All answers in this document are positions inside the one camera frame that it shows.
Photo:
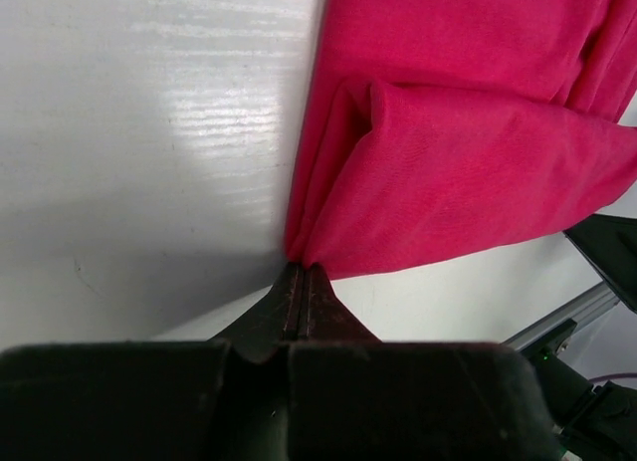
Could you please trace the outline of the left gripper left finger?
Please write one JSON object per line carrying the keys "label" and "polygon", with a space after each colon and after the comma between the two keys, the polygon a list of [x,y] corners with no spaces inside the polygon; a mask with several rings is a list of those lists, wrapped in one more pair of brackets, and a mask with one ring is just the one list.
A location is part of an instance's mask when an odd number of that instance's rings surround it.
{"label": "left gripper left finger", "polygon": [[303,269],[287,266],[208,341],[3,351],[2,458],[286,459],[288,342],[303,288]]}

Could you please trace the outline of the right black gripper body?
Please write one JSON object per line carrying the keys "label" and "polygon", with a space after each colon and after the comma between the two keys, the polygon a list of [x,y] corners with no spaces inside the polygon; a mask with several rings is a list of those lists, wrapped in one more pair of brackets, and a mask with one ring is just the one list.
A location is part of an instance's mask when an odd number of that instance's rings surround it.
{"label": "right black gripper body", "polygon": [[635,389],[595,385],[552,353],[537,354],[534,369],[569,460],[636,458]]}

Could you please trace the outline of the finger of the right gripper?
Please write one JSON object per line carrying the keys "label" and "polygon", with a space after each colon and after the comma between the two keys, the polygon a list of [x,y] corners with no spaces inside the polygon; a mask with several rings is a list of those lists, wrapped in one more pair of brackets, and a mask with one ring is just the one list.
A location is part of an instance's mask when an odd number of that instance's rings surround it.
{"label": "finger of the right gripper", "polygon": [[593,214],[564,235],[619,300],[635,312],[636,219]]}

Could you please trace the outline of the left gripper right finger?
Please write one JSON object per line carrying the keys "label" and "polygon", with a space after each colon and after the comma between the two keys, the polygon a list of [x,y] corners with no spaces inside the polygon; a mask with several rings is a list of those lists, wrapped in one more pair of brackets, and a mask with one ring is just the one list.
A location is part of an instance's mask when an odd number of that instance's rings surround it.
{"label": "left gripper right finger", "polygon": [[534,371],[487,343],[383,343],[321,267],[292,270],[292,460],[555,460]]}

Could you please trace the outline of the pink t-shirt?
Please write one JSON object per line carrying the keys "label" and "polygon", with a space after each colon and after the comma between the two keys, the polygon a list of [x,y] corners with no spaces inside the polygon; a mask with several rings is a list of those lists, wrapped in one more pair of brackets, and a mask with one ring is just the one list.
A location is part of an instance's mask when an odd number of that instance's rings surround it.
{"label": "pink t-shirt", "polygon": [[636,179],[636,0],[326,0],[285,233],[336,279],[565,230]]}

